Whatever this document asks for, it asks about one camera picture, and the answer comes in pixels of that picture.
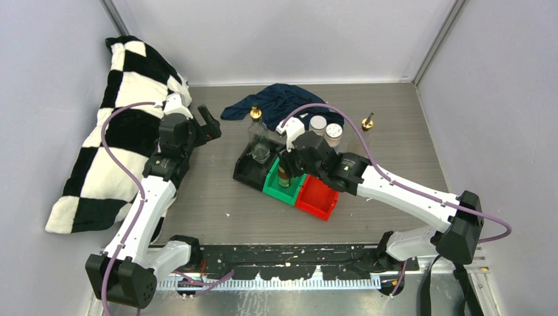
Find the gray table surface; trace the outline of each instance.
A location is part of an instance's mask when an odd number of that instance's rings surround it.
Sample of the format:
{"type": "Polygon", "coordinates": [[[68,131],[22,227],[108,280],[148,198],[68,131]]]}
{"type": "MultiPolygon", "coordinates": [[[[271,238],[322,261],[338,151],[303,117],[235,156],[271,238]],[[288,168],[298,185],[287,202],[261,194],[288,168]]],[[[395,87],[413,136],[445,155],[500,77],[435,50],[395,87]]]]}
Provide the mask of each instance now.
{"type": "MultiPolygon", "coordinates": [[[[374,112],[372,154],[384,168],[436,190],[447,190],[440,164],[412,84],[303,85],[353,120],[374,112]]],[[[191,88],[192,110],[206,104],[218,118],[223,108],[264,86],[191,88]]],[[[249,117],[221,120],[221,139],[197,148],[161,237],[194,236],[202,244],[378,242],[388,230],[410,230],[424,223],[379,201],[340,194],[329,221],[232,179],[247,145],[249,117]]],[[[340,149],[353,137],[343,132],[340,149]]]]}

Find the white jar lid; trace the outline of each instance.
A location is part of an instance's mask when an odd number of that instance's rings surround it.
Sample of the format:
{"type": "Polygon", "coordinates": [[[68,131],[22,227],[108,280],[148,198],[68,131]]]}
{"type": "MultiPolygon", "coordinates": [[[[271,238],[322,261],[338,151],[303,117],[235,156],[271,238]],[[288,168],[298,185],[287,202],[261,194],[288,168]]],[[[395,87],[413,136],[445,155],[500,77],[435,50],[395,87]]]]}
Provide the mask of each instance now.
{"type": "Polygon", "coordinates": [[[343,134],[343,128],[337,123],[329,124],[328,127],[326,127],[326,135],[329,138],[336,139],[341,137],[341,134],[343,134]]]}
{"type": "Polygon", "coordinates": [[[326,119],[321,115],[315,115],[310,119],[310,127],[314,130],[323,130],[327,124],[326,119]]]}

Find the cable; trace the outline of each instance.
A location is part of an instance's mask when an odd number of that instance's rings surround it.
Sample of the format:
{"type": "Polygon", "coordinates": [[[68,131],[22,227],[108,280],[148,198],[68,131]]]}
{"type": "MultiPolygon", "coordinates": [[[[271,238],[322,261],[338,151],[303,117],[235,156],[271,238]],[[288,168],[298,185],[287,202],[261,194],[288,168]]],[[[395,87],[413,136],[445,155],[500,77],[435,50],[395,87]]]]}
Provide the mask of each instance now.
{"type": "Polygon", "coordinates": [[[393,291],[390,293],[390,297],[393,299],[393,296],[395,295],[395,293],[397,292],[397,289],[399,288],[399,285],[401,284],[401,281],[403,281],[403,278],[405,278],[405,269],[407,268],[407,260],[405,260],[403,262],[403,266],[401,267],[401,272],[399,274],[399,278],[397,278],[397,284],[395,285],[395,288],[393,288],[393,291]]]}
{"type": "Polygon", "coordinates": [[[207,292],[211,291],[213,288],[215,288],[219,284],[225,283],[226,281],[230,280],[232,278],[232,276],[234,275],[234,270],[229,271],[229,273],[224,275],[224,277],[222,277],[220,280],[218,280],[216,282],[200,282],[200,281],[192,279],[191,277],[189,277],[188,275],[185,275],[184,273],[182,273],[180,271],[174,271],[173,273],[176,273],[177,275],[180,275],[181,277],[188,280],[187,282],[186,281],[180,282],[182,284],[192,284],[192,285],[197,285],[197,286],[209,286],[208,288],[201,291],[200,293],[196,293],[196,294],[192,295],[193,298],[197,298],[199,296],[207,294],[207,292]]]}
{"type": "Polygon", "coordinates": [[[345,120],[347,120],[347,122],[351,125],[351,127],[352,127],[353,130],[355,131],[355,133],[357,133],[357,136],[359,137],[359,139],[360,139],[360,141],[361,141],[361,143],[362,143],[362,145],[363,145],[363,147],[364,147],[364,149],[365,149],[365,151],[366,151],[366,153],[367,153],[367,155],[368,155],[368,159],[370,159],[371,165],[374,167],[374,169],[376,169],[376,171],[380,174],[380,176],[382,176],[384,179],[386,179],[386,181],[388,181],[390,184],[393,184],[393,185],[395,185],[395,186],[399,186],[399,187],[402,188],[402,189],[405,189],[405,190],[407,190],[407,191],[409,191],[409,192],[411,192],[411,193],[414,193],[414,194],[416,194],[416,195],[422,196],[422,197],[424,197],[424,198],[431,199],[432,201],[435,201],[436,203],[440,203],[440,204],[442,204],[442,205],[444,205],[444,206],[449,206],[449,207],[452,207],[452,208],[457,209],[457,210],[459,210],[459,211],[463,211],[463,212],[465,212],[465,213],[473,214],[473,215],[476,215],[476,216],[478,216],[478,217],[482,217],[482,218],[484,218],[484,219],[488,219],[489,221],[493,221],[493,222],[495,222],[495,223],[498,223],[498,224],[500,224],[500,225],[502,225],[502,226],[504,226],[504,227],[506,228],[506,231],[503,232],[502,234],[496,235],[496,236],[492,236],[492,237],[488,237],[488,238],[483,238],[483,239],[480,239],[478,242],[491,242],[491,241],[494,241],[494,240],[502,239],[502,238],[504,238],[504,237],[506,237],[506,236],[508,236],[508,235],[511,234],[511,226],[510,226],[510,224],[506,223],[505,221],[503,221],[503,220],[501,220],[501,219],[499,219],[499,218],[497,218],[497,217],[495,217],[495,216],[492,216],[492,215],[489,215],[489,214],[485,214],[485,213],[481,213],[481,212],[475,211],[474,209],[469,209],[468,207],[463,207],[463,206],[461,206],[461,205],[457,205],[457,204],[454,204],[454,203],[450,203],[450,202],[448,202],[448,201],[445,201],[445,202],[444,202],[444,201],[443,201],[442,199],[440,199],[439,197],[431,196],[431,195],[428,194],[428,193],[425,193],[425,192],[422,192],[422,191],[420,191],[420,190],[417,190],[417,189],[408,187],[408,186],[406,186],[406,185],[404,185],[404,184],[402,184],[402,183],[397,182],[396,180],[392,180],[391,177],[389,177],[384,171],[382,171],[382,169],[380,168],[380,166],[378,165],[378,163],[376,162],[376,160],[374,160],[374,157],[372,156],[372,153],[370,152],[370,149],[368,148],[368,146],[367,146],[367,144],[366,144],[366,141],[365,141],[363,135],[359,132],[359,129],[357,128],[357,125],[356,125],[345,113],[341,112],[341,111],[340,111],[339,109],[337,109],[336,107],[333,107],[333,106],[331,106],[331,105],[329,105],[329,104],[323,104],[323,103],[310,103],[310,104],[303,105],[303,106],[299,107],[298,109],[292,111],[292,112],[283,120],[283,124],[281,125],[281,127],[284,127],[285,123],[286,123],[287,121],[289,121],[289,119],[292,118],[295,114],[297,114],[298,112],[300,112],[300,111],[302,111],[302,110],[309,109],[309,108],[311,108],[311,107],[325,107],[325,108],[327,108],[327,109],[333,110],[334,112],[337,112],[337,113],[338,113],[339,115],[341,115],[345,120]]]}
{"type": "MultiPolygon", "coordinates": [[[[128,229],[126,230],[126,232],[122,235],[122,239],[120,240],[119,245],[117,245],[113,256],[111,257],[111,260],[109,260],[109,264],[107,265],[107,268],[105,269],[105,275],[103,275],[103,283],[101,285],[101,303],[103,304],[103,309],[105,310],[105,312],[107,313],[108,316],[113,316],[113,314],[111,313],[111,310],[109,308],[109,302],[107,300],[107,288],[109,285],[109,276],[110,276],[110,271],[113,269],[114,263],[116,261],[116,258],[118,257],[118,254],[120,253],[120,251],[122,250],[122,248],[124,247],[124,243],[126,242],[126,240],[128,239],[128,236],[130,235],[130,233],[132,232],[132,229],[134,228],[134,226],[136,225],[136,222],[138,221],[138,218],[140,217],[141,211],[143,210],[143,204],[145,203],[145,189],[143,188],[143,186],[141,185],[141,182],[138,178],[136,178],[136,176],[134,176],[134,174],[132,173],[132,171],[128,170],[128,168],[126,168],[117,158],[116,156],[114,156],[114,154],[112,153],[111,149],[109,148],[109,145],[107,144],[107,138],[106,138],[106,132],[107,132],[107,126],[109,125],[109,122],[118,114],[120,114],[121,112],[131,109],[132,107],[139,107],[140,105],[155,105],[155,102],[137,102],[137,103],[133,103],[130,105],[127,105],[125,107],[121,107],[118,110],[116,110],[115,112],[113,112],[107,119],[106,121],[103,123],[103,127],[101,128],[101,143],[103,144],[103,148],[105,148],[105,151],[107,152],[107,154],[109,155],[109,157],[114,161],[114,163],[116,163],[116,165],[118,165],[120,167],[120,169],[122,169],[122,171],[124,171],[124,173],[126,173],[136,184],[136,186],[139,189],[139,196],[141,197],[141,200],[139,201],[139,207],[138,207],[138,212],[136,213],[136,215],[134,216],[134,218],[132,219],[132,222],[130,223],[130,226],[128,227],[128,229]]],[[[208,283],[207,285],[210,285],[210,287],[198,294],[196,294],[195,296],[202,296],[204,294],[206,294],[209,290],[213,289],[215,286],[227,281],[229,278],[232,277],[232,275],[234,274],[234,271],[231,270],[227,275],[225,275],[221,280],[216,281],[215,283],[208,283]]],[[[136,313],[136,316],[140,316],[141,310],[138,308],[138,311],[136,313]]]]}

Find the metal frame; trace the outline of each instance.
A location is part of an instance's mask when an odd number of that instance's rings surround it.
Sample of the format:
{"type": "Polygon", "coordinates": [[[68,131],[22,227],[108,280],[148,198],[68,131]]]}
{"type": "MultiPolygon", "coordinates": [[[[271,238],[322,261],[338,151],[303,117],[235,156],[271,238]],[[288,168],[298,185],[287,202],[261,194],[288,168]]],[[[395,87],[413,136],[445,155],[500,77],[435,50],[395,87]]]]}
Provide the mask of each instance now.
{"type": "Polygon", "coordinates": [[[455,21],[457,21],[457,19],[459,18],[459,15],[461,14],[463,7],[468,2],[469,0],[455,0],[455,2],[453,3],[453,6],[449,10],[447,17],[445,18],[444,23],[442,24],[442,28],[440,28],[438,35],[436,35],[434,42],[432,42],[432,45],[430,46],[430,49],[428,50],[426,56],[424,57],[422,64],[420,64],[420,67],[418,68],[417,75],[413,80],[415,86],[417,87],[419,86],[420,81],[422,80],[422,78],[424,78],[426,71],[428,70],[430,64],[434,60],[434,57],[440,50],[440,47],[442,46],[447,35],[450,33],[451,29],[453,28],[453,25],[455,25],[455,21]]]}
{"type": "Polygon", "coordinates": [[[105,12],[109,16],[110,20],[113,22],[114,27],[116,28],[118,34],[121,36],[130,35],[130,31],[126,27],[124,20],[122,19],[118,9],[113,3],[113,0],[99,0],[101,2],[105,12]]]}

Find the navy blue cloth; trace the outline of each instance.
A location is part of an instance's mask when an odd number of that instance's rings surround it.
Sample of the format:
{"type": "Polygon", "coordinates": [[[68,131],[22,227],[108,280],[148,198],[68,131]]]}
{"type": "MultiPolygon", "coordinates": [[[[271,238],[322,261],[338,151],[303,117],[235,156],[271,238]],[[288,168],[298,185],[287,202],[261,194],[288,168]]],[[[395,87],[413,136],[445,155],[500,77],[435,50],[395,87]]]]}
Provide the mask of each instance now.
{"type": "MultiPolygon", "coordinates": [[[[225,108],[223,113],[221,113],[221,119],[244,119],[252,107],[256,106],[262,111],[262,120],[267,125],[267,128],[269,130],[275,130],[281,120],[285,119],[289,113],[308,103],[325,102],[317,95],[298,86],[292,86],[290,84],[272,84],[262,91],[253,95],[248,95],[242,101],[225,108]]],[[[325,109],[324,107],[306,109],[298,113],[297,117],[304,113],[308,113],[308,115],[301,118],[301,121],[304,123],[304,127],[307,130],[309,129],[310,119],[314,115],[323,116],[328,124],[337,123],[343,126],[344,123],[344,119],[341,115],[330,112],[329,109],[325,109]]]]}

